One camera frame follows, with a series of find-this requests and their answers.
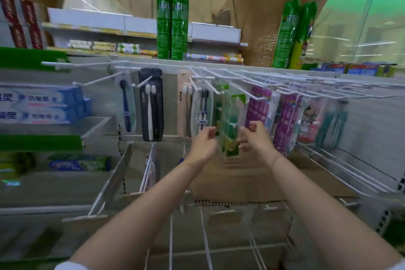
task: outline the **forearm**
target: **forearm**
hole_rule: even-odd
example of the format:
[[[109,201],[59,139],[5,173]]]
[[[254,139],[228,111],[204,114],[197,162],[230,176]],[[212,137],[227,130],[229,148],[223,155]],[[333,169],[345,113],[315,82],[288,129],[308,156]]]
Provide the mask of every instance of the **forearm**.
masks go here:
[[[187,161],[116,215],[73,255],[91,270],[133,269],[202,169]]]
[[[299,171],[276,150],[262,158],[307,228],[315,244],[335,269],[383,270],[402,256],[336,199]]]

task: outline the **toothbrush head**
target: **toothbrush head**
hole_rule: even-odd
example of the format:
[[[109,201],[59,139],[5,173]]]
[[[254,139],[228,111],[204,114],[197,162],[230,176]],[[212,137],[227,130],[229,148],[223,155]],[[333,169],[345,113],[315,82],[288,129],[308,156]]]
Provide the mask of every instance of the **toothbrush head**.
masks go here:
[[[126,81],[125,81],[124,79],[119,81],[119,87],[120,87],[121,89],[125,90]]]

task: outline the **hand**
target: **hand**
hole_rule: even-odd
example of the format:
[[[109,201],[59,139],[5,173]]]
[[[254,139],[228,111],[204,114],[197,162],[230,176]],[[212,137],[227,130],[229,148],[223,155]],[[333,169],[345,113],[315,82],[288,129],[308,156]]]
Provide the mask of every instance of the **hand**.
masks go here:
[[[270,135],[261,121],[250,121],[249,129],[242,126],[239,131],[243,135],[242,138],[237,139],[240,150],[254,149],[259,154],[275,151]]]
[[[191,149],[185,162],[192,166],[203,168],[215,154],[217,148],[217,139],[215,139],[215,127],[205,127],[191,144]]]

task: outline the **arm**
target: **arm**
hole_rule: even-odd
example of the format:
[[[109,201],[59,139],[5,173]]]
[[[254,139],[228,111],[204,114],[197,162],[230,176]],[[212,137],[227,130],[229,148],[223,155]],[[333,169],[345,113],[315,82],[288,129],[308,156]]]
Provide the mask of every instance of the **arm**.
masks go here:
[[[215,153],[215,127],[193,141],[183,163],[116,215],[71,258],[91,270],[134,269],[191,181]]]
[[[240,129],[240,148],[256,150],[297,216],[334,269],[383,270],[403,258],[352,212],[328,195],[273,147],[261,122]]]

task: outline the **black toothbrush package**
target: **black toothbrush package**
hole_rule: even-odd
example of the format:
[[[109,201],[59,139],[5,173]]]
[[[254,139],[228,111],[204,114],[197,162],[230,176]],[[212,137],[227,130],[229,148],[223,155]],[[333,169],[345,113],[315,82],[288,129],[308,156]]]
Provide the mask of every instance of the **black toothbrush package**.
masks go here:
[[[147,142],[162,140],[163,129],[163,80],[162,70],[157,68],[143,68],[138,72],[139,83],[148,80],[140,92],[140,116],[142,123],[142,137]]]

